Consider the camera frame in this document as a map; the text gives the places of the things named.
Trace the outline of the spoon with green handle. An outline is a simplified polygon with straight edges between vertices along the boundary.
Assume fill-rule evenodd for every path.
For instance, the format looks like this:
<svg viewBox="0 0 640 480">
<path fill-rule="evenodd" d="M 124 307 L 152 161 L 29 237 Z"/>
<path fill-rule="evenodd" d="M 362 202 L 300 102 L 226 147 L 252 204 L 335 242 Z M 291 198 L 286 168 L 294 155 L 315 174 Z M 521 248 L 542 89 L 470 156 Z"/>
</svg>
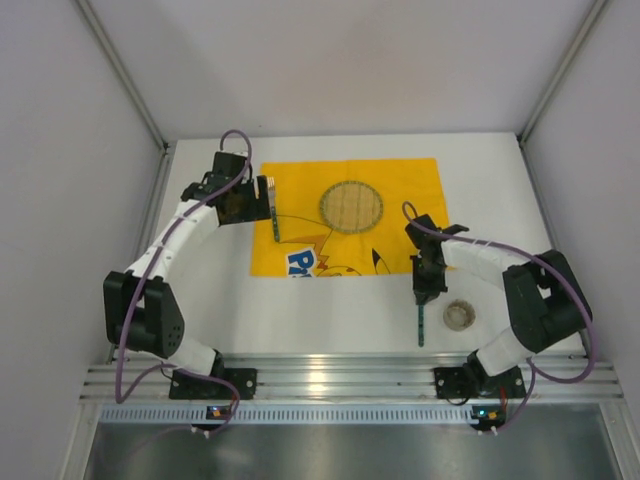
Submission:
<svg viewBox="0 0 640 480">
<path fill-rule="evenodd" d="M 425 345 L 425 315 L 424 315 L 424 304 L 419 304 L 417 306 L 418 312 L 418 321 L 417 321 L 417 331 L 418 331 L 418 346 L 419 348 L 423 348 Z"/>
</svg>

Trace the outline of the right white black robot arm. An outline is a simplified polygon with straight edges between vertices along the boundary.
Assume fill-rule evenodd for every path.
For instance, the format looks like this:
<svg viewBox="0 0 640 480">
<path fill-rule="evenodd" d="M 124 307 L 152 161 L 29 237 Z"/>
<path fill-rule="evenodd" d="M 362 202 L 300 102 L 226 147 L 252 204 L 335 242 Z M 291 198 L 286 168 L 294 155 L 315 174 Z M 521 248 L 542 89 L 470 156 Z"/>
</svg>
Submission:
<svg viewBox="0 0 640 480">
<path fill-rule="evenodd" d="M 518 247 L 473 239 L 454 224 L 437 227 L 428 215 L 406 214 L 415 303 L 424 307 L 448 291 L 446 270 L 469 273 L 505 295 L 509 325 L 467 357 L 463 371 L 478 392 L 522 362 L 581 330 L 594 336 L 591 308 L 557 250 L 533 255 Z"/>
</svg>

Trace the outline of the fork with green handle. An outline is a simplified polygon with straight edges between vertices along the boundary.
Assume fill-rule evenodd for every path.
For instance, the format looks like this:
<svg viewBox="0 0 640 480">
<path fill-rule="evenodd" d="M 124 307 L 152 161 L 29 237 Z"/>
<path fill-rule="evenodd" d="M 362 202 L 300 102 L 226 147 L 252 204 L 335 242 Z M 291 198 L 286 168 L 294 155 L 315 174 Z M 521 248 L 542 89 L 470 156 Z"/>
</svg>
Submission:
<svg viewBox="0 0 640 480">
<path fill-rule="evenodd" d="M 267 192 L 268 192 L 268 201 L 269 201 L 269 207 L 270 207 L 273 237 L 274 237 L 274 241 L 276 243 L 279 243 L 280 232 L 279 232 L 278 216 L 277 216 L 277 209 L 276 209 L 276 187 L 275 187 L 275 179 L 272 176 L 269 176 L 267 178 Z"/>
</svg>

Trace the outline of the yellow cartoon print cloth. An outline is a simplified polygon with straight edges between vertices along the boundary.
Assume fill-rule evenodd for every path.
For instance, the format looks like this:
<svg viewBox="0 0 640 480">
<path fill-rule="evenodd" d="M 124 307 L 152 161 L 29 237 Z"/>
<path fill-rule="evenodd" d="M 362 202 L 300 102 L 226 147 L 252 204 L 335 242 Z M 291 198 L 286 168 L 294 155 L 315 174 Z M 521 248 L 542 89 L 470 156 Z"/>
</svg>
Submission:
<svg viewBox="0 0 640 480">
<path fill-rule="evenodd" d="M 270 162 L 262 174 L 275 179 L 280 242 L 272 224 L 254 230 L 250 272 L 255 277 L 341 277 L 405 274 L 416 248 L 402 212 L 411 202 L 439 226 L 449 223 L 438 165 L 433 158 Z M 383 199 L 384 214 L 371 230 L 343 234 L 322 220 L 322 194 L 338 182 L 371 185 Z"/>
</svg>

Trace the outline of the round woven bamboo mat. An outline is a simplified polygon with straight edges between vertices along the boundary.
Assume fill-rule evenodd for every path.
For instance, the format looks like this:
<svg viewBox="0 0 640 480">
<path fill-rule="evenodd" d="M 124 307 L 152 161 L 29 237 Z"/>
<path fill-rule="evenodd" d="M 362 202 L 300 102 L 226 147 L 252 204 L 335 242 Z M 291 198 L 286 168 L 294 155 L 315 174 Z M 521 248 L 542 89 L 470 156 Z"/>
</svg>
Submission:
<svg viewBox="0 0 640 480">
<path fill-rule="evenodd" d="M 384 214 L 381 194 L 371 185 L 355 180 L 331 185 L 321 196 L 319 212 L 324 223 L 343 234 L 373 229 Z"/>
</svg>

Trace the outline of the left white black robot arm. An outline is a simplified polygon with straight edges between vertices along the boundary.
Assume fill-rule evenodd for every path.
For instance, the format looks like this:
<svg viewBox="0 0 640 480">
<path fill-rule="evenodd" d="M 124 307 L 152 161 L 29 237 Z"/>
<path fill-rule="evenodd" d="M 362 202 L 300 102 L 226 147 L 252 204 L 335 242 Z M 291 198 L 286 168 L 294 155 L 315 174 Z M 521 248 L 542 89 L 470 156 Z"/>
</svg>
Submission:
<svg viewBox="0 0 640 480">
<path fill-rule="evenodd" d="M 199 248 L 219 227 L 272 218 L 273 178 L 243 179 L 210 197 L 230 181 L 229 176 L 210 171 L 202 182 L 191 183 L 145 253 L 125 271 L 107 275 L 103 295 L 111 343 L 198 375 L 212 376 L 223 366 L 221 354 L 188 331 L 191 321 L 179 306 L 171 283 L 183 276 Z"/>
</svg>

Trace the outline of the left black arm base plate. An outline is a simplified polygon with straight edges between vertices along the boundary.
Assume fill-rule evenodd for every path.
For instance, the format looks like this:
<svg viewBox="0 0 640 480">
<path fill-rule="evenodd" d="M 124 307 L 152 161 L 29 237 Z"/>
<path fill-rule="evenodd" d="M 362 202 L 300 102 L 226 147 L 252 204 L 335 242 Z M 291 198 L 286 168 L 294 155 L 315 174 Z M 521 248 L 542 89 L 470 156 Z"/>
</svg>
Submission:
<svg viewBox="0 0 640 480">
<path fill-rule="evenodd" d="M 225 385 L 174 371 L 168 397 L 171 400 L 231 400 L 237 397 L 251 400 L 256 392 L 257 377 L 258 371 L 253 368 L 225 369 L 222 379 L 236 388 L 238 395 L 235 395 Z"/>
</svg>

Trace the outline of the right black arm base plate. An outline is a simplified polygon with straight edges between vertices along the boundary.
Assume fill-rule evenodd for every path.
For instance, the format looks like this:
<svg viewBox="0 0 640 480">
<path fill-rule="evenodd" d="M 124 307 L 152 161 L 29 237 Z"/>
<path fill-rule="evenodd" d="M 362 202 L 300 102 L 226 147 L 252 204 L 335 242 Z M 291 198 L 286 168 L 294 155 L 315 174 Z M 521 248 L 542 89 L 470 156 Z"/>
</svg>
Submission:
<svg viewBox="0 0 640 480">
<path fill-rule="evenodd" d="M 433 369 L 436 397 L 441 400 L 462 401 L 476 399 L 522 399 L 526 394 L 519 367 L 497 376 L 472 374 L 462 366 Z"/>
</svg>

